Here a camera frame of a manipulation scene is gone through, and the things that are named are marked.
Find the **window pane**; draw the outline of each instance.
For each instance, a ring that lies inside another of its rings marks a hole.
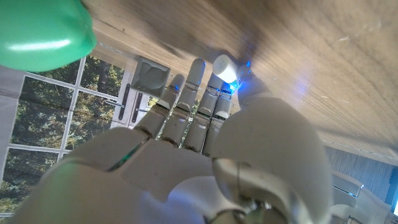
[[[80,85],[112,96],[119,95],[124,70],[87,56]]]
[[[5,224],[8,222],[10,218],[9,217],[0,217],[0,224]]]
[[[72,150],[111,127],[114,106],[105,103],[106,100],[79,92],[66,149]]]
[[[9,149],[0,189],[0,212],[14,212],[57,157],[51,152]]]
[[[72,62],[69,65],[60,67],[58,69],[47,72],[37,72],[37,74],[47,78],[53,78],[55,80],[75,84],[79,65],[80,60],[77,60],[76,62]]]
[[[154,97],[150,96],[149,100],[148,100],[148,107],[152,108],[158,101],[159,101],[158,98],[154,98]]]
[[[73,90],[26,77],[11,143],[59,149]]]

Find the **wood grain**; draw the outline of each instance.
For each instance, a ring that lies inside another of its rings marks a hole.
[[[141,55],[183,75],[201,57],[208,64],[201,88],[219,54],[251,60],[325,145],[398,165],[398,1],[83,3],[115,57]]]

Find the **tree foliage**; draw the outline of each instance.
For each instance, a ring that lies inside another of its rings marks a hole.
[[[57,157],[51,152],[9,149],[0,188],[0,212],[14,212]]]
[[[59,149],[73,90],[25,77],[11,142]]]
[[[39,75],[75,84],[80,61]],[[124,71],[87,57],[81,86],[117,96]],[[73,111],[66,149],[110,128],[114,106],[106,98],[26,77],[19,97],[11,143],[60,149],[69,110]],[[13,212],[28,196],[41,175],[57,161],[57,153],[10,149],[0,188],[0,212]]]
[[[118,96],[124,70],[87,56],[80,86],[101,93]]]
[[[69,84],[75,84],[79,66],[80,60],[77,60],[76,62],[72,62],[69,65],[60,67],[58,69],[47,72],[39,72],[37,74],[47,78],[60,80]]]

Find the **window frame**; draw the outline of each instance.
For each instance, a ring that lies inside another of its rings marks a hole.
[[[27,146],[27,145],[23,145],[23,144],[15,144],[15,143],[10,143],[10,140],[12,138],[12,132],[14,130],[14,126],[15,126],[15,120],[16,120],[16,116],[17,116],[17,110],[14,114],[14,122],[12,124],[12,128],[11,128],[11,132],[9,135],[9,139],[8,139],[8,146],[5,148],[6,153],[4,155],[4,158],[1,159],[0,158],[0,186],[2,184],[2,179],[3,179],[3,175],[4,175],[4,170],[5,170],[5,166],[6,166],[6,161],[7,161],[7,155],[9,152],[10,148],[13,149],[20,149],[20,150],[27,150],[27,151],[40,151],[40,152],[52,152],[52,153],[57,153],[58,157],[57,157],[57,162],[59,162],[60,159],[62,159],[63,155],[68,154],[71,150],[65,149],[67,146],[67,141],[68,141],[68,135],[69,135],[69,130],[70,130],[70,126],[72,123],[72,118],[73,118],[73,113],[75,111],[75,106],[76,106],[76,101],[79,95],[79,92],[84,92],[84,93],[89,93],[95,96],[99,96],[102,98],[106,98],[108,100],[113,100],[113,101],[118,101],[118,96],[112,96],[112,95],[108,95],[105,93],[101,93],[98,91],[94,91],[94,90],[90,90],[87,88],[84,88],[82,86],[80,86],[81,83],[81,78],[83,76],[83,71],[85,68],[85,63],[86,63],[86,57],[83,57],[80,59],[80,64],[79,64],[79,69],[78,69],[78,73],[77,73],[77,77],[76,77],[76,82],[75,84],[71,84],[71,83],[66,83],[63,81],[59,81],[59,80],[55,80],[53,78],[47,78],[35,73],[30,73],[30,72],[24,72],[23,73],[23,78],[22,78],[22,85],[21,85],[21,89],[19,90],[19,93],[21,93],[22,88],[24,86],[24,82],[25,82],[25,78],[29,77],[29,78],[34,78],[36,80],[40,80],[46,83],[50,83],[50,84],[54,84],[54,85],[58,85],[58,86],[62,86],[62,87],[66,87],[69,89],[73,90],[73,95],[72,95],[72,100],[70,103],[70,107],[68,110],[68,116],[67,116],[67,121],[65,123],[65,129],[63,131],[63,136],[62,136],[62,143],[61,143],[61,147],[60,149],[55,149],[55,148],[51,148],[51,147],[41,147],[41,146]],[[12,212],[0,212],[0,217],[11,217],[14,213]]]

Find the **glass door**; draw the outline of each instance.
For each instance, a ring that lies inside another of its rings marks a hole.
[[[129,91],[122,119],[115,106],[131,80],[131,73],[92,56],[42,73],[0,67],[0,223],[64,154],[109,128],[138,122],[131,122],[138,93]]]

